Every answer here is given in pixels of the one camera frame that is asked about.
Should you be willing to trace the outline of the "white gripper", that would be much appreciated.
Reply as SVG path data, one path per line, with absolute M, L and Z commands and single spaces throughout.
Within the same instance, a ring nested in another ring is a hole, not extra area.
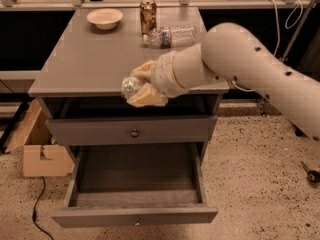
M 173 61 L 176 51 L 161 55 L 155 62 L 149 60 L 134 68 L 131 76 L 147 81 L 136 94 L 127 100 L 134 107 L 165 106 L 168 98 L 175 98 L 188 92 L 176 79 L 173 70 Z

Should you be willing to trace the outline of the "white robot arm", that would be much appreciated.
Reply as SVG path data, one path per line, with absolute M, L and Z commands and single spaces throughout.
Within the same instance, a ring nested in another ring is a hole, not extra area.
M 165 105 L 200 86 L 229 80 L 257 92 L 309 138 L 320 140 L 320 82 L 283 64 L 247 29 L 218 24 L 199 44 L 170 51 L 132 71 L 142 86 L 135 107 Z

